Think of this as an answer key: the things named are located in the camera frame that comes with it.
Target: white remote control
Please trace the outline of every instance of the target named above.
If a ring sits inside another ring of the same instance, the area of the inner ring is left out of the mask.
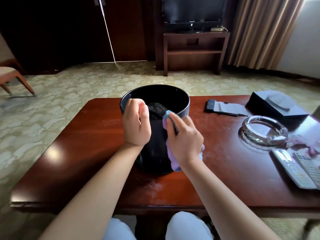
[[[314,164],[312,158],[307,154],[296,152],[293,153],[293,156],[320,190],[320,169]]]
[[[317,186],[309,177],[309,175],[302,169],[298,162],[290,156],[290,154],[286,150],[272,149],[271,151],[284,167],[290,178],[299,188],[307,190],[317,189]]]

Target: wooden tv cabinet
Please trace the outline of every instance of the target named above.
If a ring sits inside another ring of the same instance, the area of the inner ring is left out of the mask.
[[[164,76],[170,71],[214,70],[219,75],[230,32],[164,33]]]

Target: person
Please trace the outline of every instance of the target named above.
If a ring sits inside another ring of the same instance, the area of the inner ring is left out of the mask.
[[[169,147],[196,189],[221,239],[280,239],[199,160],[203,137],[190,117],[167,120]],[[150,140],[149,111],[141,99],[129,99],[123,114],[124,144],[58,214],[39,239],[135,239],[129,227],[112,218],[135,159]],[[175,214],[167,240],[213,239],[205,223],[187,212]]]

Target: tv screen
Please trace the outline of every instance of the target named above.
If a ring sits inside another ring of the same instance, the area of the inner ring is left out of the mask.
[[[218,21],[222,19],[225,0],[164,0],[164,21]]]

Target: beige floral carpet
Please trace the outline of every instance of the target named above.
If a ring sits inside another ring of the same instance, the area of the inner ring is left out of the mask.
[[[210,71],[169,72],[163,77],[152,62],[83,64],[57,75],[27,80],[38,97],[18,82],[9,87],[14,96],[0,90],[0,239],[36,239],[54,218],[9,208],[12,187],[46,150],[77,112],[93,98],[122,97],[133,88],[170,84],[190,96],[251,94],[279,90],[312,112],[320,104],[320,89],[298,80],[267,75]],[[263,219],[282,239],[299,239],[306,219]],[[309,239],[320,239],[314,229]]]

